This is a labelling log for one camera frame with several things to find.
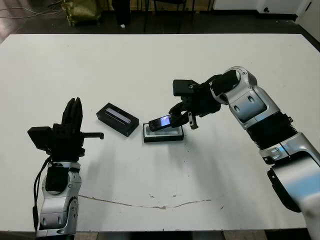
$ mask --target chair leg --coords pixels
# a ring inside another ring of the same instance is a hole
[[[109,0],[106,0],[106,5],[107,5],[107,7],[108,7],[108,11],[110,11]]]
[[[194,14],[195,14],[195,1],[196,0],[193,0],[192,1],[192,13],[191,13],[191,22],[194,21]]]
[[[146,28],[147,28],[149,2],[150,2],[150,0],[145,0],[145,17],[144,17],[144,27],[143,27],[143,32],[144,33],[146,32]]]
[[[182,24],[182,21],[183,21],[184,16],[185,16],[186,3],[187,3],[187,0],[184,0],[183,8],[182,8],[182,17],[181,17],[181,20],[179,22],[178,31],[177,31],[178,34],[180,33],[181,24]]]
[[[209,0],[209,3],[208,3],[208,9],[207,9],[208,12],[210,11],[210,5],[211,5],[211,0]]]
[[[156,4],[155,0],[153,0],[153,5],[154,5],[154,13],[156,13],[157,12],[157,4]]]

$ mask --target green bag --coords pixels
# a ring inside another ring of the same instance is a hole
[[[102,9],[99,0],[62,0],[61,5],[72,27],[87,21],[100,23]]]

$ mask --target white cabinet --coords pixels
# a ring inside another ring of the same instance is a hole
[[[296,22],[320,42],[320,0],[312,0]]]
[[[303,0],[260,0],[257,10],[259,13],[296,14],[303,2]]]

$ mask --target crack on table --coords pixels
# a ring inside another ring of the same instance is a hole
[[[85,196],[85,195],[78,195],[78,196],[82,197],[84,199],[90,199],[90,200],[95,200],[95,201],[99,201],[99,202],[105,202],[105,203],[109,203],[109,204],[119,204],[119,205],[123,205],[123,206],[127,206],[127,207],[136,207],[136,208],[145,208],[145,209],[161,209],[161,210],[175,209],[175,208],[179,208],[179,207],[182,207],[182,206],[188,205],[188,204],[196,204],[196,203],[201,203],[201,202],[210,202],[210,201],[212,201],[211,199],[204,199],[204,200],[199,200],[199,201],[187,201],[185,203],[182,203],[182,204],[179,204],[179,205],[176,205],[176,206],[141,206],[141,205],[127,204],[127,203],[118,202],[118,201],[104,200],[104,199],[99,199],[99,198],[95,198],[95,197],[91,197],[91,196]]]

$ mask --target robotic arm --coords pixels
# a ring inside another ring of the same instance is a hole
[[[267,175],[283,205],[301,212],[311,238],[320,239],[320,154],[294,129],[291,117],[280,111],[249,71],[235,66],[202,84],[174,80],[173,95],[180,96],[182,102],[169,111],[172,127],[189,122],[191,129],[196,129],[196,116],[228,105],[259,147],[265,163],[271,165]]]
[[[78,219],[78,193],[81,187],[79,157],[85,155],[82,148],[85,138],[104,138],[101,132],[80,131],[83,113],[80,98],[72,98],[62,115],[61,124],[38,126],[28,134],[37,149],[49,155],[35,179],[33,223],[36,237],[43,239],[74,239]],[[40,175],[47,166],[42,183],[43,205],[38,216],[38,191]]]

